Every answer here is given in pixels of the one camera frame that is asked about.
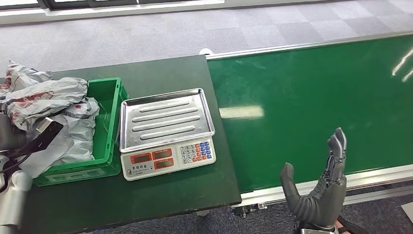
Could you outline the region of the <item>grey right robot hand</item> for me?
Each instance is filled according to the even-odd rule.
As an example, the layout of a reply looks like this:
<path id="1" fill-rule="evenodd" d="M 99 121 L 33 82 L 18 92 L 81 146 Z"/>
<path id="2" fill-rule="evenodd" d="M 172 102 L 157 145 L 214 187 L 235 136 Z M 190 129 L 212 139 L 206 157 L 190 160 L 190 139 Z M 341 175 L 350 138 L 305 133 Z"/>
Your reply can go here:
<path id="1" fill-rule="evenodd" d="M 280 172 L 283 193 L 292 214 L 301 222 L 332 229 L 340 214 L 347 186 L 344 175 L 347 139 L 342 128 L 327 140 L 329 156 L 314 189 L 301 196 L 293 180 L 294 167 L 286 162 Z"/>

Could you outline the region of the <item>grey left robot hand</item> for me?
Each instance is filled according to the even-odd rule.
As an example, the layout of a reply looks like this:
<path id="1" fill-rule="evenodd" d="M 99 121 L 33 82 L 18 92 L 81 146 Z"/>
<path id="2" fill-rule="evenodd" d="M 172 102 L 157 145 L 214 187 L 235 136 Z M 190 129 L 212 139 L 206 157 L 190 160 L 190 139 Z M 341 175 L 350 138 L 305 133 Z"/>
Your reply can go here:
<path id="1" fill-rule="evenodd" d="M 26 132 L 12 124 L 9 116 L 0 114 L 0 150 L 14 150 L 27 142 Z"/>

